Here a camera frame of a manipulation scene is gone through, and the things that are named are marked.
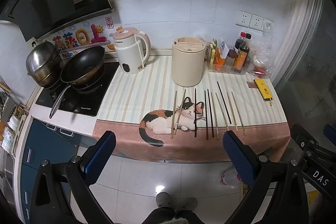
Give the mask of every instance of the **cat head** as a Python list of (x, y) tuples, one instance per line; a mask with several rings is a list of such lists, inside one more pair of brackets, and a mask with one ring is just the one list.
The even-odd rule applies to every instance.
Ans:
[(182, 104), (182, 115), (186, 116), (190, 119), (194, 119), (195, 118), (195, 107), (196, 107), (196, 114), (197, 117), (200, 118), (202, 116), (203, 113), (203, 102), (198, 102), (197, 104), (193, 103), (191, 101), (190, 97), (186, 97), (184, 99), (184, 102)]

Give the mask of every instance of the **cat ear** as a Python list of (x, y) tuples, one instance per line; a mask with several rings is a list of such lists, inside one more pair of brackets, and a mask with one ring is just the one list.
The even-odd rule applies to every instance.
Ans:
[(191, 98), (190, 97), (186, 97), (184, 99), (184, 103), (191, 103)]
[(196, 105), (199, 106), (200, 108), (203, 108), (204, 103), (203, 102), (198, 102)]

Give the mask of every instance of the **electrical outlet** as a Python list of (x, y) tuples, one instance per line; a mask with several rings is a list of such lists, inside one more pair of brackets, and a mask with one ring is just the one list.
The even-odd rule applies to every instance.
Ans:
[(252, 14), (238, 11), (236, 17), (236, 25), (248, 27), (251, 21)]
[(271, 30), (271, 28), (274, 28), (274, 22), (267, 18), (264, 18), (264, 22), (262, 23), (260, 31), (264, 31), (265, 29)]
[(252, 15), (249, 28), (260, 30), (263, 25), (264, 18), (256, 15)]

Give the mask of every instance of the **drawer handle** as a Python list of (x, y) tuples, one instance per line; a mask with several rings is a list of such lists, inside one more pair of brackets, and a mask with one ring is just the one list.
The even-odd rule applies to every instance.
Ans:
[(28, 204), (28, 193), (25, 191), (25, 203)]
[(56, 128), (57, 128), (56, 126), (53, 126), (52, 124), (48, 124), (48, 123), (46, 124), (46, 127), (53, 130), (53, 131), (55, 131)]
[(29, 163), (30, 162), (30, 156), (32, 155), (32, 149), (29, 147), (29, 151), (28, 151), (28, 157), (26, 162)]
[(71, 132), (71, 135), (69, 135), (69, 134), (67, 134), (67, 133), (65, 133), (65, 132), (62, 132), (62, 129), (61, 129), (61, 128), (59, 129), (59, 131), (60, 131), (62, 134), (67, 135), (67, 136), (69, 136), (69, 137), (72, 137), (72, 136), (74, 135), (73, 132)]

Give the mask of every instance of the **brown tag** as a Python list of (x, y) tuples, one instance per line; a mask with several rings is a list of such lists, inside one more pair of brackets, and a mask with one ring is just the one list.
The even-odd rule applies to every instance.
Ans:
[(249, 86), (250, 89), (257, 89), (257, 85), (255, 84), (255, 82), (246, 82), (247, 85)]

